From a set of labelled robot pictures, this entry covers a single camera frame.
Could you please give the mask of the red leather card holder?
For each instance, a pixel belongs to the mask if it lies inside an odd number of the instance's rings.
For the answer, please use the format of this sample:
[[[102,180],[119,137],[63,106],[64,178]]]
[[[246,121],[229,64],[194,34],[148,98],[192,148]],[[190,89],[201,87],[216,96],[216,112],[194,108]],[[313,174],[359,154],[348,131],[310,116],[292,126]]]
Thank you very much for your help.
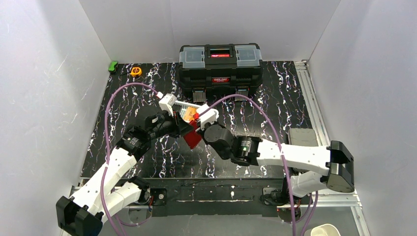
[[[192,120],[189,124],[193,127],[193,131],[190,131],[189,133],[184,135],[183,138],[184,138],[185,142],[187,143],[187,145],[189,146],[189,148],[194,149],[199,144],[199,142],[202,140],[202,137],[196,131],[197,128],[198,128],[197,121]]]

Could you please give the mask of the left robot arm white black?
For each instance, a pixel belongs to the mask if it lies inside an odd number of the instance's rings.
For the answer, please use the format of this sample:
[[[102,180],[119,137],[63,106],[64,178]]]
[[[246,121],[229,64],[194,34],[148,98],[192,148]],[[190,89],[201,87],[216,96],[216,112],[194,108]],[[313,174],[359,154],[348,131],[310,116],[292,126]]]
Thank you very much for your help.
[[[171,117],[162,111],[147,117],[144,128],[127,129],[88,182],[70,197],[62,196],[57,201],[58,226],[70,236],[97,236],[107,221],[114,226],[112,216],[138,201],[149,189],[149,184],[139,177],[115,189],[125,173],[140,161],[153,140],[166,135],[184,137],[196,128],[196,121],[184,121],[178,112]]]

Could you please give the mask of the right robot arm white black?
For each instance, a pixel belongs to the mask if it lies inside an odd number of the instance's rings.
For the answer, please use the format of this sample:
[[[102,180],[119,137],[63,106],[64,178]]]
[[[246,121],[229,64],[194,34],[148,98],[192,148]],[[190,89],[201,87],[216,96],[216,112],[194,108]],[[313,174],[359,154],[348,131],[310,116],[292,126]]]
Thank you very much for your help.
[[[301,198],[308,193],[329,189],[352,193],[355,190],[354,157],[341,141],[328,146],[278,144],[251,136],[236,136],[221,124],[198,128],[197,133],[223,160],[240,166],[282,166],[304,170],[291,176],[289,192]]]

